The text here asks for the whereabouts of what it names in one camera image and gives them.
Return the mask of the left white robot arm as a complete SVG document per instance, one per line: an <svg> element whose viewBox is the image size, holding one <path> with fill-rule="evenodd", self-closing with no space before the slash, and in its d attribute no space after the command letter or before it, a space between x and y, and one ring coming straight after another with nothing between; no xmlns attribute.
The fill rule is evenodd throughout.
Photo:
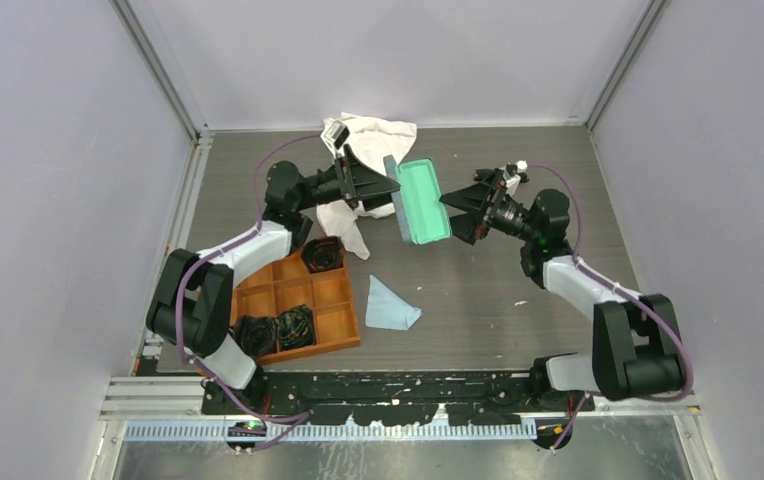
<svg viewBox="0 0 764 480"><path fill-rule="evenodd" d="M249 230L210 249L178 248L167 256L146 328L228 386L226 400L238 412L256 412L265 389L253 380L257 363L230 333L234 289L306 242L312 221L305 210L338 200L378 207L390 203L399 189L394 179L364 165L350 146L342 147L327 169L311 175L290 161L274 163L266 173L259 217Z"/></svg>

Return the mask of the light blue cleaning cloth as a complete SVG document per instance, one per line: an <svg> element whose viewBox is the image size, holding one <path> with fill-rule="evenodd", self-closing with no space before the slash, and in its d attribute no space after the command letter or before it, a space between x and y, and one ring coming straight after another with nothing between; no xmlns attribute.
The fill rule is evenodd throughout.
<svg viewBox="0 0 764 480"><path fill-rule="evenodd" d="M409 330L422 316L422 310L415 307L376 276L369 276L369 292L365 312L365 325L370 328L395 331Z"/></svg>

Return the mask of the grey-blue glasses case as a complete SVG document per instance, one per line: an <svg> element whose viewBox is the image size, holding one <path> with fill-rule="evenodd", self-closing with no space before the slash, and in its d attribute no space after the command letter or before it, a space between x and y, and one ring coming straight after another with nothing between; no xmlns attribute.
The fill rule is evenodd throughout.
<svg viewBox="0 0 764 480"><path fill-rule="evenodd" d="M449 215L441 203L441 189L431 158L397 163L384 158L387 176L400 185L392 195L401 237L405 243L426 245L452 236Z"/></svg>

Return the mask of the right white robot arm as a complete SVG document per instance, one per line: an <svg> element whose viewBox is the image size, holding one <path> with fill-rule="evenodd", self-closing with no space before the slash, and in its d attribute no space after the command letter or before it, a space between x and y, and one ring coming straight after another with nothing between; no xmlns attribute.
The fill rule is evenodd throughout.
<svg viewBox="0 0 764 480"><path fill-rule="evenodd" d="M528 392L535 406L554 410L569 391L612 401L674 401L691 392L693 370L670 299L627 290L584 262L566 238L574 200L548 188L524 207L494 175L446 193L440 201L458 210L450 220L452 232L468 244L491 231L522 240L524 274L592 323L589 352L534 361Z"/></svg>

